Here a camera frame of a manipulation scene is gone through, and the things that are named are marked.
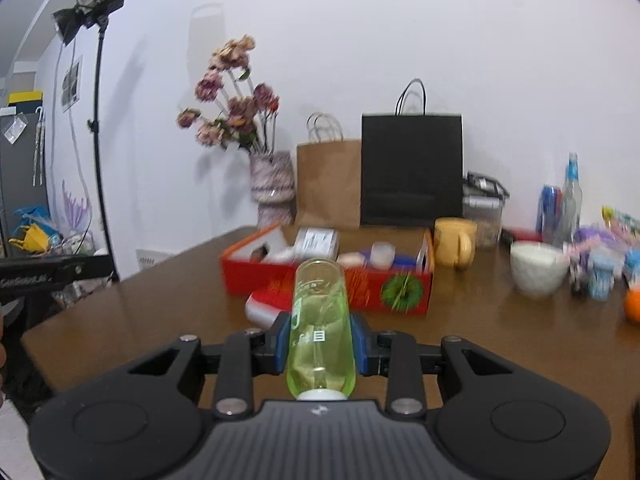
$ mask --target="light stand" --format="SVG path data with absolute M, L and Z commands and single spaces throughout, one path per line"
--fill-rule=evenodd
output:
M 104 44 L 104 34 L 109 25 L 108 16 L 100 16 L 97 19 L 100 30 L 98 31 L 98 53 L 95 59 L 95 83 L 94 83 L 94 120 L 87 121 L 89 129 L 94 134 L 94 163 L 95 163 L 95 182 L 98 190 L 98 204 L 100 206 L 100 216 L 102 218 L 102 230 L 104 232 L 104 241 L 107 244 L 107 251 L 113 262 L 113 274 L 111 279 L 117 283 L 120 281 L 118 269 L 116 268 L 113 257 L 113 247 L 111 245 L 111 235 L 107 223 L 107 211 L 104 206 L 104 192 L 102 190 L 102 170 L 100 168 L 100 123 L 98 120 L 98 95 L 100 93 L 100 69 L 102 67 L 102 47 Z
M 102 170 L 100 168 L 100 123 L 98 122 L 98 94 L 100 91 L 100 67 L 102 65 L 102 47 L 104 45 L 104 34 L 109 25 L 109 14 L 122 8 L 124 0 L 76 0 L 76 5 L 72 9 L 61 9 L 53 13 L 58 34 L 65 45 L 73 41 L 81 27 L 91 28 L 98 25 L 98 53 L 95 61 L 95 84 L 94 84 L 94 118 L 87 121 L 89 129 L 94 134 L 94 162 L 95 181 L 98 190 L 98 204 L 100 205 L 100 216 L 102 218 L 102 230 L 104 240 L 109 251 L 109 258 L 113 266 L 111 279 L 119 282 L 120 277 L 115 266 L 113 257 L 113 246 L 111 245 L 111 234 L 107 222 L 107 211 L 104 206 L 104 191 L 102 189 Z

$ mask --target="purple decoration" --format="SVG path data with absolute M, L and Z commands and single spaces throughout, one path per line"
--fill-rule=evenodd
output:
M 87 197 L 86 199 L 86 206 L 84 205 L 84 198 L 78 203 L 78 200 L 73 198 L 71 193 L 66 192 L 64 180 L 62 181 L 62 194 L 65 199 L 65 216 L 69 229 L 71 229 L 72 233 L 84 231 L 88 213 L 91 210 L 89 198 Z

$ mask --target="orange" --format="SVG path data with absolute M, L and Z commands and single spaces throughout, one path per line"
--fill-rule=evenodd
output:
M 625 316 L 630 322 L 640 324 L 640 289 L 631 289 L 626 294 Z

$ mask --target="black bar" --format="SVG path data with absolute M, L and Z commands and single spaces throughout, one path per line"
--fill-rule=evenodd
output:
M 113 272 L 110 256 L 44 256 L 0 259 L 0 300 L 62 290 L 70 283 L 105 278 Z
M 227 415 L 217 409 L 221 400 L 241 399 L 246 409 L 241 413 Z M 226 338 L 222 359 L 218 367 L 216 391 L 213 395 L 213 410 L 218 418 L 234 420 L 245 418 L 254 412 L 254 380 L 251 364 L 251 343 L 244 332 L 236 332 Z
M 398 399 L 413 399 L 422 407 L 411 414 L 403 415 L 393 409 Z M 412 335 L 398 332 L 392 336 L 386 385 L 386 412 L 393 418 L 420 418 L 427 411 L 427 397 L 422 383 L 422 367 L 418 345 Z

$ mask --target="flower vase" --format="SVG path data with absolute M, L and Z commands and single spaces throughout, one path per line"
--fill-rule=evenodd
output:
M 290 153 L 252 153 L 249 164 L 251 200 L 258 204 L 258 227 L 291 224 L 296 184 Z

